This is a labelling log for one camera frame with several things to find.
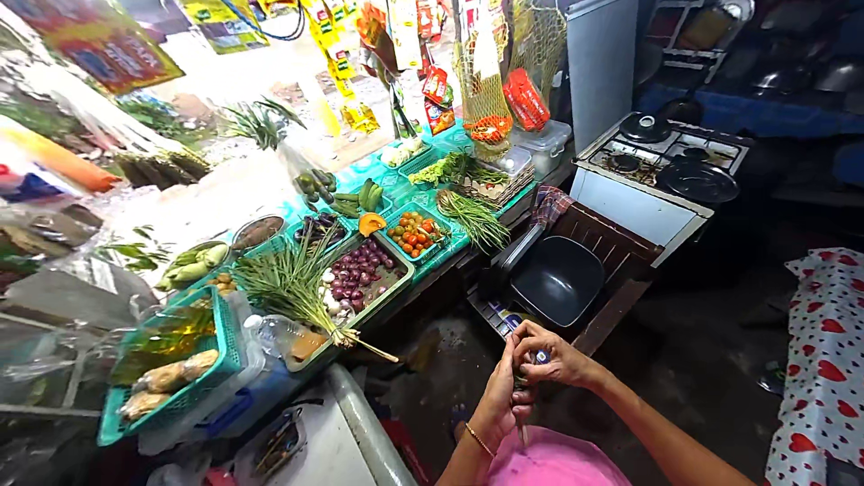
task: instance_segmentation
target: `heart-patterned fabric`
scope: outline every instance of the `heart-patterned fabric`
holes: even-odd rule
[[[864,254],[810,250],[786,268],[800,284],[765,482],[825,486],[826,457],[864,468]]]

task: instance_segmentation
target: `wrist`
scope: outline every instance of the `wrist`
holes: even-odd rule
[[[501,441],[504,440],[504,437],[501,436],[498,421],[491,414],[483,410],[482,405],[481,403],[477,406],[474,415],[468,420],[468,426],[480,437],[480,440],[489,448],[489,451],[495,454],[498,452],[498,448],[501,446]]]

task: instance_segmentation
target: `stove burner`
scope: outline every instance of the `stove burner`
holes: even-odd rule
[[[709,157],[711,157],[710,154],[708,154],[707,150],[701,149],[699,147],[689,147],[687,149],[684,149],[683,154],[687,158],[693,158],[698,161],[706,161]]]
[[[639,168],[639,159],[634,156],[628,156],[626,154],[613,156],[607,160],[607,163],[612,169],[615,169],[618,172],[622,172],[624,174],[636,172]]]

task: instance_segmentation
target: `pumpkin slice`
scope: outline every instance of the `pumpkin slice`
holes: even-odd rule
[[[360,216],[358,222],[360,234],[369,238],[369,235],[375,233],[379,229],[387,227],[387,221],[377,213],[366,213]]]

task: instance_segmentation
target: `mesh bag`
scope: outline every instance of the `mesh bag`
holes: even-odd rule
[[[498,46],[488,22],[478,32],[464,46],[455,43],[453,64],[462,92],[463,126],[474,155],[493,162],[510,149],[513,118],[501,88]]]
[[[538,0],[515,0],[512,35],[510,71],[527,71],[548,106],[552,78],[567,41],[564,16],[557,7],[540,6]]]

